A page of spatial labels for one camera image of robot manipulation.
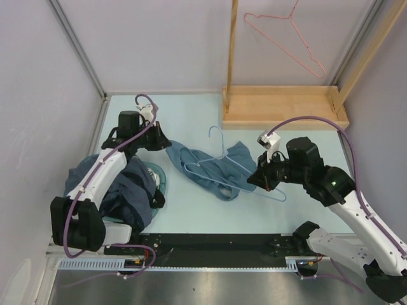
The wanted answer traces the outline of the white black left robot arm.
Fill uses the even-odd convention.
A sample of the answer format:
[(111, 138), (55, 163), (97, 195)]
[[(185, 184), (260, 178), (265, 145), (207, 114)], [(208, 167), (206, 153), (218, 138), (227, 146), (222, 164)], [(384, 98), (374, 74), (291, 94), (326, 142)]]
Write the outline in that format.
[(69, 258), (76, 257), (73, 248), (80, 254), (110, 245), (127, 254), (140, 248), (136, 234), (165, 204), (160, 176), (136, 156), (139, 149), (160, 151), (171, 145), (156, 113), (154, 105), (120, 112), (100, 153), (70, 170), (65, 194), (50, 205), (53, 242)]

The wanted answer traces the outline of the blue tank top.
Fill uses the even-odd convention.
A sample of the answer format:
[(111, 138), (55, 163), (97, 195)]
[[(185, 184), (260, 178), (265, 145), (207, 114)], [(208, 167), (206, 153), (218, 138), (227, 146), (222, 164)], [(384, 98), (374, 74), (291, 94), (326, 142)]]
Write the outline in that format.
[[(241, 142), (237, 142), (234, 146), (227, 148), (228, 156), (253, 172), (256, 169), (249, 149)], [(188, 179), (198, 184), (206, 191), (212, 193), (218, 199), (223, 201), (234, 200), (240, 193), (237, 189), (232, 189), (228, 186), (223, 186), (217, 182), (202, 179), (184, 169), (185, 163), (196, 163), (198, 160), (214, 158), (206, 152), (198, 149), (189, 149), (183, 144), (173, 140), (172, 145), (166, 148), (165, 152), (169, 160), (175, 168), (184, 174)], [(215, 180), (225, 181), (237, 187), (241, 187), (248, 191), (255, 191), (256, 187), (247, 183), (247, 178), (251, 173), (247, 173), (226, 158), (215, 159), (214, 161), (205, 162), (203, 166), (188, 165), (188, 168), (197, 174), (210, 177)]]

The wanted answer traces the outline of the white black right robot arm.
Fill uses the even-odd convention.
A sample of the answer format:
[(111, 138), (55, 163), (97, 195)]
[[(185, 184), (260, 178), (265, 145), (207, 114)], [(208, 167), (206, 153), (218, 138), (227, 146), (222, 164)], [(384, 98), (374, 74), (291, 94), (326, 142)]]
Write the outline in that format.
[(362, 194), (355, 181), (341, 168), (325, 165), (318, 147), (299, 137), (286, 144), (288, 157), (279, 156), (280, 137), (264, 133), (257, 139), (266, 151), (258, 157), (248, 183), (266, 191), (281, 182), (299, 184), (316, 201), (339, 216), (362, 242), (353, 245), (307, 221), (293, 233), (297, 253), (310, 252), (330, 259), (356, 272), (370, 290), (387, 303), (406, 297), (406, 244), (369, 207), (362, 207)]

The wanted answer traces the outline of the light blue wire hanger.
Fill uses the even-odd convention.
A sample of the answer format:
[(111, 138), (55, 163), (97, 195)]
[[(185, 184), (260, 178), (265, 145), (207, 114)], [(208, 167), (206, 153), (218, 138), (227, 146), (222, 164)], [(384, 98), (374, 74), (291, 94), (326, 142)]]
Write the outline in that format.
[(193, 175), (196, 175), (196, 176), (198, 176), (198, 177), (200, 177), (200, 178), (202, 178), (202, 179), (206, 179), (206, 180), (209, 180), (209, 181), (217, 182), (217, 183), (219, 183), (219, 184), (221, 184), (221, 185), (223, 185), (223, 186), (228, 186), (228, 187), (230, 187), (230, 188), (232, 188), (232, 189), (237, 189), (237, 190), (242, 191), (242, 192), (245, 192), (245, 193), (255, 194), (255, 195), (262, 196), (262, 197), (265, 197), (265, 198), (268, 198), (268, 199), (271, 199), (271, 200), (275, 200), (275, 201), (279, 201), (279, 202), (285, 202), (285, 201), (287, 200), (286, 193), (285, 193), (284, 191), (281, 191), (281, 190), (278, 189), (278, 188), (276, 188), (275, 190), (276, 190), (278, 193), (280, 193), (280, 194), (283, 195), (283, 198), (282, 198), (282, 199), (278, 199), (278, 198), (275, 198), (275, 197), (270, 196), (270, 195), (261, 194), (261, 193), (255, 192), (255, 191), (248, 191), (248, 190), (243, 189), (243, 188), (241, 188), (241, 187), (237, 187), (237, 186), (234, 186), (234, 185), (231, 185), (231, 184), (227, 184), (225, 181), (219, 181), (219, 180), (212, 179), (212, 178), (210, 178), (210, 177), (206, 177), (206, 176), (197, 174), (197, 173), (195, 173), (195, 172), (192, 172), (192, 171), (188, 168), (188, 165), (195, 165), (195, 166), (201, 167), (201, 166), (204, 165), (205, 162), (214, 161), (215, 159), (223, 159), (223, 158), (226, 158), (227, 160), (231, 161), (232, 163), (234, 163), (235, 165), (237, 165), (238, 167), (240, 167), (241, 169), (243, 169), (243, 170), (246, 171), (247, 173), (252, 173), (252, 172), (249, 171), (246, 167), (244, 167), (244, 166), (241, 165), (240, 163), (238, 163), (238, 162), (232, 160), (232, 159), (228, 156), (228, 151), (227, 151), (227, 149), (225, 148), (225, 145), (224, 145), (224, 133), (223, 133), (222, 129), (221, 129), (219, 126), (213, 125), (213, 126), (211, 126), (211, 127), (209, 128), (209, 130), (208, 130), (208, 138), (210, 138), (210, 136), (211, 136), (211, 131), (212, 131), (213, 128), (217, 129), (217, 130), (220, 132), (220, 134), (221, 134), (221, 149), (222, 149), (222, 155), (220, 155), (219, 157), (215, 157), (215, 158), (209, 158), (209, 159), (198, 160), (196, 163), (191, 163), (191, 162), (185, 163), (185, 164), (184, 164), (184, 169), (185, 169), (187, 172), (192, 173)]

